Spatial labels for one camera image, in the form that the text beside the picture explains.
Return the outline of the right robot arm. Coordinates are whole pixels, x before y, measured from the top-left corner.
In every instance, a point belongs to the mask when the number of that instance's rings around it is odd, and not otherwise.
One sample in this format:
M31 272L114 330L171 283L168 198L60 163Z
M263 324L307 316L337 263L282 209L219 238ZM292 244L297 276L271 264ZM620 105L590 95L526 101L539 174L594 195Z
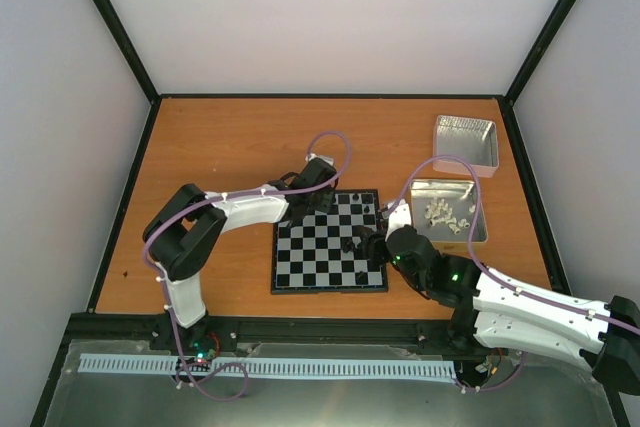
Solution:
M452 309L449 335L462 349L545 356L588 371L606 388L639 393L639 308L627 298L603 302L532 286L441 253L409 225L391 233L359 227L343 249L391 264L412 290Z

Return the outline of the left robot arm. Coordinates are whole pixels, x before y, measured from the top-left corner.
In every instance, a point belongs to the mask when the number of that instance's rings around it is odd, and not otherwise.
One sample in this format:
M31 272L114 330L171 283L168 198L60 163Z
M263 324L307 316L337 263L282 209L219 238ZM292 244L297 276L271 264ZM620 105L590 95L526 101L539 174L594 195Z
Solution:
M253 190L215 193L194 184L182 186L143 232L143 260L158 272L166 308L175 320L174 339L190 350L207 340L200 271L222 234L326 212L337 183L334 161L309 154L300 173L290 172Z

